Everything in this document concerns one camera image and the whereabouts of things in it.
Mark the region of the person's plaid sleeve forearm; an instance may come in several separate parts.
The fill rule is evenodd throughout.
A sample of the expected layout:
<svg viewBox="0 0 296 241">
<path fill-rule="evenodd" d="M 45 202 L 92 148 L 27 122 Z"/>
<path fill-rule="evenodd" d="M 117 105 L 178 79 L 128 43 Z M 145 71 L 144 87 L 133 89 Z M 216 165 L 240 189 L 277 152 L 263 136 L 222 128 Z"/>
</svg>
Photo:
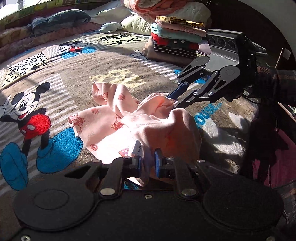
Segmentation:
<svg viewBox="0 0 296 241">
<path fill-rule="evenodd" d="M 252 88 L 256 98 L 295 107 L 295 70 L 258 66 Z"/>
</svg>

